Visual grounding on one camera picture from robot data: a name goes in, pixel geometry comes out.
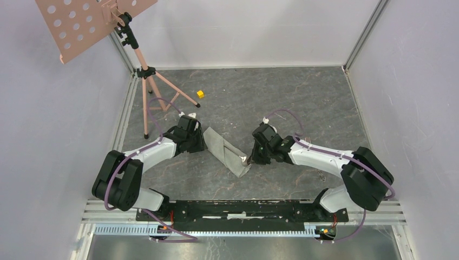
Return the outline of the silver spoon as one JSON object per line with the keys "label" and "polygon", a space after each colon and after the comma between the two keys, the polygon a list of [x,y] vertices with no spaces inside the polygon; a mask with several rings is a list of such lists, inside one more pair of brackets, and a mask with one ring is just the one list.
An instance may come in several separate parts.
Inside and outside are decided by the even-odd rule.
{"label": "silver spoon", "polygon": [[251,163],[250,163],[250,159],[251,157],[250,156],[240,156],[240,159],[241,159],[241,164],[243,165],[243,167],[247,167],[249,166]]}

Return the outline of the grey cloth napkin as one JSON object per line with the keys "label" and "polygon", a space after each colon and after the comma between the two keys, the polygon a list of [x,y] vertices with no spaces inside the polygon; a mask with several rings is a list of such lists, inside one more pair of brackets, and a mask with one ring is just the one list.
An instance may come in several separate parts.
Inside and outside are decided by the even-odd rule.
{"label": "grey cloth napkin", "polygon": [[205,143],[211,154],[216,157],[236,177],[244,176],[251,168],[251,165],[243,167],[240,156],[248,156],[240,149],[233,146],[214,129],[208,127],[204,131]]}

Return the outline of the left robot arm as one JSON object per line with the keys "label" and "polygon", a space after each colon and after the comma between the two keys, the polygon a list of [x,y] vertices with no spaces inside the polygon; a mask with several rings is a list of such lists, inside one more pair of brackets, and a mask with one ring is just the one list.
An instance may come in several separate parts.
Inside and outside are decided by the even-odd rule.
{"label": "left robot arm", "polygon": [[128,152],[110,151],[91,193],[104,201],[107,210],[147,209],[156,220],[165,220],[170,214],[170,206],[163,202],[165,195],[142,188],[142,175],[153,166],[182,153],[206,149],[202,125],[196,115],[182,113],[178,124],[152,143]]}

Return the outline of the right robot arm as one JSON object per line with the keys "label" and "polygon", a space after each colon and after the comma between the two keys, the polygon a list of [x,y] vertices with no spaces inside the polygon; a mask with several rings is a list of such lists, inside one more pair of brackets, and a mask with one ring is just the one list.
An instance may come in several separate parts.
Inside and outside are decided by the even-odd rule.
{"label": "right robot arm", "polygon": [[264,122],[252,136],[251,164],[267,165],[275,160],[325,171],[343,181],[342,185],[327,188],[316,197],[312,212],[319,221],[326,221],[335,212],[354,205],[376,211],[383,200],[395,196],[394,177],[366,147],[356,151],[336,150],[300,140],[297,136],[282,138],[273,126]]}

